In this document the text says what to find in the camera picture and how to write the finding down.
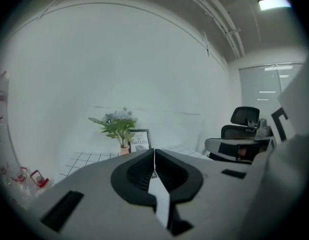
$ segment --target picture frame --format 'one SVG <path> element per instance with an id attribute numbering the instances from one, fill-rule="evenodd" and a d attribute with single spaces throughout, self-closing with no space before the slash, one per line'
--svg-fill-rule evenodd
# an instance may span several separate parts
<path id="1" fill-rule="evenodd" d="M 133 142 L 128 142 L 129 153 L 151 149 L 150 133 L 148 129 L 130 130 L 135 133 Z"/>

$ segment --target black office chair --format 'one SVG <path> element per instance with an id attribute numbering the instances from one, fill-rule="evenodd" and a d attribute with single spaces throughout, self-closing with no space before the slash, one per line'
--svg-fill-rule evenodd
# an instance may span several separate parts
<path id="1" fill-rule="evenodd" d="M 221 138 L 253 138 L 257 133 L 260 110 L 251 106 L 237 107 L 230 122 L 236 125 L 225 125 L 221 129 Z"/>

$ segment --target red object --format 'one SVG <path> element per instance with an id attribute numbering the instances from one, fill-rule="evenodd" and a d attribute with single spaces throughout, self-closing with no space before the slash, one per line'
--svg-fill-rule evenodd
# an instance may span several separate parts
<path id="1" fill-rule="evenodd" d="M 40 174 L 40 176 L 37 176 L 36 180 L 34 180 L 33 176 L 36 173 Z M 48 178 L 45 179 L 38 170 L 35 170 L 33 173 L 31 173 L 30 178 L 33 180 L 34 184 L 36 184 L 40 189 L 42 189 L 49 181 L 49 179 Z"/>
<path id="2" fill-rule="evenodd" d="M 27 178 L 27 171 L 28 169 L 26 167 L 20 167 L 20 171 L 16 175 L 17 178 L 11 177 L 11 179 L 15 182 L 23 183 Z"/>
<path id="3" fill-rule="evenodd" d="M 5 101 L 5 96 L 4 95 L 0 95 L 0 102 L 4 102 Z"/>
<path id="4" fill-rule="evenodd" d="M 3 122 L 4 118 L 2 116 L 0 116 L 0 122 Z"/>
<path id="5" fill-rule="evenodd" d="M 0 173 L 1 173 L 1 175 L 6 175 L 7 174 L 9 164 L 8 164 L 8 162 L 5 162 L 5 164 L 6 164 L 6 167 L 0 166 Z"/>

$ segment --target pipe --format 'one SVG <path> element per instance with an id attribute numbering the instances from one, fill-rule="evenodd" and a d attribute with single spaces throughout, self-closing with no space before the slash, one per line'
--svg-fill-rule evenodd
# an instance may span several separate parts
<path id="1" fill-rule="evenodd" d="M 253 19 L 254 19 L 256 31 L 258 33 L 259 42 L 261 42 L 261 34 L 260 34 L 259 24 L 258 24 L 258 21 L 257 21 L 255 10 L 254 10 L 254 8 L 251 5 L 251 2 L 249 3 L 249 6 L 250 6 L 250 9 L 251 9 L 251 12 L 252 12 Z"/>
<path id="2" fill-rule="evenodd" d="M 207 13 L 207 14 L 213 19 L 213 21 L 216 23 L 216 25 L 219 27 L 219 29 L 220 29 L 222 32 L 225 32 L 224 29 L 223 29 L 223 27 L 222 27 L 222 26 L 220 25 L 220 23 L 217 21 L 217 19 L 210 13 L 210 11 L 208 11 L 208 10 L 202 5 L 202 3 L 201 3 L 199 0 L 193 0 L 193 1 L 194 1 L 197 5 L 199 5 L 199 6 L 204 10 L 204 12 Z M 231 48 L 232 48 L 232 51 L 233 51 L 233 53 L 234 53 L 235 58 L 238 59 L 237 52 L 236 52 L 235 47 L 233 46 L 233 44 L 232 44 L 232 42 L 231 42 L 229 36 L 226 36 L 226 39 L 228 40 L 229 45 L 230 45 Z"/>
<path id="3" fill-rule="evenodd" d="M 229 32 L 228 27 L 224 23 L 224 21 L 220 18 L 220 16 L 217 14 L 215 9 L 212 8 L 212 6 L 207 3 L 205 0 L 193 0 L 196 4 L 198 4 L 208 15 L 214 20 L 214 22 L 217 24 L 217 26 L 221 29 L 221 31 L 226 34 Z M 231 35 L 226 36 L 233 52 L 235 55 L 235 58 L 240 58 L 240 54 L 237 48 L 237 45 Z"/>
<path id="4" fill-rule="evenodd" d="M 211 0 L 215 6 L 219 9 L 219 11 L 221 12 L 222 16 L 225 18 L 225 20 L 227 21 L 227 23 L 230 25 L 230 27 L 233 29 L 233 30 L 236 30 L 236 26 L 234 24 L 234 22 L 232 21 L 232 19 L 230 18 L 229 14 L 227 13 L 227 11 L 225 10 L 225 8 L 223 7 L 223 5 L 219 2 L 219 0 Z M 241 41 L 241 38 L 240 38 L 240 35 L 238 32 L 236 32 L 235 34 L 235 37 L 238 41 L 238 44 L 239 44 L 239 47 L 240 47 L 240 51 L 242 53 L 242 56 L 245 56 L 246 53 L 245 53 L 245 50 L 244 50 L 244 45 L 243 45 L 243 42 Z"/>

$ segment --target black panel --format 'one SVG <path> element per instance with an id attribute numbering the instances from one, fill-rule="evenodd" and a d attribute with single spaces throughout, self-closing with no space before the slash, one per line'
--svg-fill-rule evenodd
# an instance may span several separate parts
<path id="1" fill-rule="evenodd" d="M 251 161 L 246 161 L 246 160 L 236 160 L 236 161 L 228 160 L 214 153 L 210 153 L 209 158 L 211 158 L 214 161 L 221 161 L 221 162 L 228 162 L 228 163 L 239 163 L 239 164 L 247 164 L 247 165 L 251 165 L 252 163 Z"/>
<path id="2" fill-rule="evenodd" d="M 239 179 L 244 179 L 246 174 L 247 174 L 246 172 L 235 171 L 235 170 L 230 170 L 230 169 L 225 169 L 221 173 L 225 174 L 225 175 L 232 176 L 232 177 L 236 177 L 236 178 L 239 178 Z"/>
<path id="3" fill-rule="evenodd" d="M 58 232 L 65 224 L 71 213 L 75 210 L 84 194 L 69 191 L 49 212 L 41 222 L 52 230 Z"/>
<path id="4" fill-rule="evenodd" d="M 275 123 L 277 130 L 278 130 L 280 139 L 283 142 L 287 139 L 287 137 L 286 137 L 286 133 L 285 133 L 285 130 L 283 128 L 283 125 L 280 122 L 280 119 L 279 119 L 280 116 L 284 116 L 284 118 L 286 120 L 288 120 L 288 116 L 287 116 L 286 112 L 284 111 L 284 109 L 282 107 L 279 108 L 276 112 L 272 113 L 271 117 L 272 117 L 272 119 Z"/>
<path id="5" fill-rule="evenodd" d="M 239 148 L 239 145 L 220 143 L 218 153 L 236 158 L 238 154 L 238 148 Z"/>
<path id="6" fill-rule="evenodd" d="M 156 208 L 156 197 L 148 193 L 151 175 L 154 171 L 153 149 L 147 150 L 125 163 L 111 174 L 111 185 L 115 192 L 133 205 Z"/>

